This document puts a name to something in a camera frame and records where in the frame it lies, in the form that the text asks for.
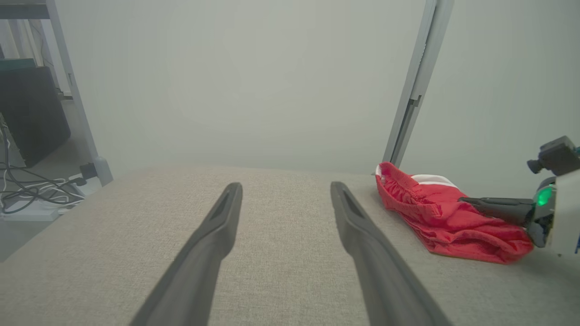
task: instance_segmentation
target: beige fabric surface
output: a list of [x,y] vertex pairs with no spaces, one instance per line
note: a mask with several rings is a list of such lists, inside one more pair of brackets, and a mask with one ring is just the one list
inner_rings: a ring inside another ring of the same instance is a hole
[[510,265],[432,255],[371,175],[172,166],[116,180],[0,264],[0,324],[126,324],[230,182],[244,199],[210,324],[367,324],[330,200],[346,183],[455,325],[572,325],[580,265],[535,250]]

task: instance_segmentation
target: red cloth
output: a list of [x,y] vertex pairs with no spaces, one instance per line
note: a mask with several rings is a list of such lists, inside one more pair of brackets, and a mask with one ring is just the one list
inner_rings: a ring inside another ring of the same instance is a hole
[[397,211],[430,252],[508,264],[532,251],[525,231],[483,216],[459,189],[419,184],[393,164],[380,164],[376,185],[385,208]]

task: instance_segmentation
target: green led light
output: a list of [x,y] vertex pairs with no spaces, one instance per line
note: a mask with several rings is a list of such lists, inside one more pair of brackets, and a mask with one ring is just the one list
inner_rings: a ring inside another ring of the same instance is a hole
[[542,190],[540,190],[540,192],[538,193],[538,206],[544,206],[548,203],[548,201],[550,200],[550,197],[552,196],[552,188],[548,187],[548,188],[544,188]]

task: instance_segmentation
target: black cable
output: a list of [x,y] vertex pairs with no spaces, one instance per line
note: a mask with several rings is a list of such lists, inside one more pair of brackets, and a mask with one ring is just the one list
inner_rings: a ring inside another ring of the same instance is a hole
[[[26,170],[26,168],[15,168],[15,167],[11,166],[11,167],[10,167],[10,170],[13,170],[13,169],[17,169],[17,170],[19,170],[19,171],[26,172],[26,173],[28,173],[28,174],[30,174],[30,175],[37,176],[37,177],[39,177],[39,178],[41,178],[41,179],[42,179],[42,180],[40,180],[40,181],[19,181],[19,180],[18,180],[18,182],[20,182],[20,183],[36,183],[36,182],[48,182],[48,183],[52,183],[52,184],[54,184],[54,186],[55,186],[55,187],[57,187],[58,189],[62,190],[62,191],[63,191],[64,193],[66,193],[67,195],[74,196],[73,194],[69,193],[69,192],[68,192],[68,191],[66,191],[65,189],[62,189],[62,188],[61,188],[61,186],[67,185],[69,182],[66,182],[66,183],[65,183],[65,184],[63,184],[63,185],[59,185],[58,183],[56,183],[56,180],[50,180],[50,179],[47,179],[47,178],[45,178],[45,177],[43,177],[43,176],[41,176],[41,175],[38,175],[38,174],[36,174],[36,173],[34,173],[34,172],[30,172],[30,171]],[[7,179],[7,181],[10,181],[10,182],[13,182],[13,183],[16,183],[16,184],[18,184],[18,183],[16,182],[16,179],[14,179],[14,178],[12,178],[12,179]]]
[[[6,164],[6,173],[8,174],[8,176],[14,181],[14,183],[16,183],[17,186],[19,186],[20,188],[22,188],[22,191],[26,192],[27,194],[37,198],[37,199],[41,199],[47,202],[51,202],[53,204],[58,204],[58,205],[66,205],[66,204],[72,204],[73,202],[77,202],[78,200],[75,201],[69,201],[69,202],[59,202],[59,201],[54,201],[51,200],[50,198],[46,198],[44,196],[41,196],[38,193],[33,193],[30,189],[26,188],[24,185],[22,185],[18,180],[16,180],[16,178],[14,178],[14,176],[12,175],[12,169],[10,167],[10,159],[9,159],[9,150],[8,150],[8,138],[6,137],[6,130],[4,129],[5,126],[3,123],[0,123],[0,129],[2,131],[2,139],[4,141],[4,158],[6,160],[6,162],[8,162]],[[41,179],[46,179],[43,176],[37,175],[36,173],[32,173],[30,171],[27,171],[28,173],[38,176]],[[54,184],[55,186],[59,186],[56,182],[53,182],[52,180],[46,179],[47,182]]]
[[[2,191],[2,192],[3,192],[3,193],[11,193],[11,192],[15,192],[15,193],[17,193],[17,195],[20,195],[19,193],[22,193],[22,191]],[[3,213],[3,214],[5,214],[5,215],[8,215],[8,214],[13,214],[13,213],[18,213],[18,212],[20,212],[20,211],[24,210],[25,208],[27,208],[28,206],[30,206],[30,205],[32,204],[32,202],[34,202],[34,201],[36,200],[36,198],[34,198],[34,197],[33,197],[33,198],[32,198],[32,199],[30,199],[30,200],[29,200],[29,202],[27,202],[27,203],[26,203],[24,206],[22,206],[22,207],[20,207],[20,208],[18,208],[18,209],[15,209],[15,210],[13,210],[13,211],[7,211],[7,210],[6,210],[6,202],[4,201],[4,200],[6,199],[6,197],[4,197],[4,198],[2,198],[2,199],[0,200],[0,201],[2,201],[2,213]]]
[[42,61],[46,61],[48,62],[51,66],[55,66],[54,64],[52,64],[52,62],[48,61],[47,58],[44,57],[44,53],[42,53],[42,49],[44,48],[44,37],[42,36],[42,33],[36,28],[36,26],[34,26],[34,24],[30,24],[30,26],[32,28],[34,28],[34,30],[38,33],[38,36],[40,37],[40,41],[42,42],[40,44],[40,56],[42,57]]

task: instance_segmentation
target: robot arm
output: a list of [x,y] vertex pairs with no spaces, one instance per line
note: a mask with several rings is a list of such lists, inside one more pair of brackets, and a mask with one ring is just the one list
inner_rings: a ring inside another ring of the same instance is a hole
[[524,227],[537,247],[551,247],[558,255],[580,248],[580,157],[566,136],[540,147],[537,160],[528,161],[533,173],[542,169],[556,176],[539,185],[533,199],[466,198],[478,211]]

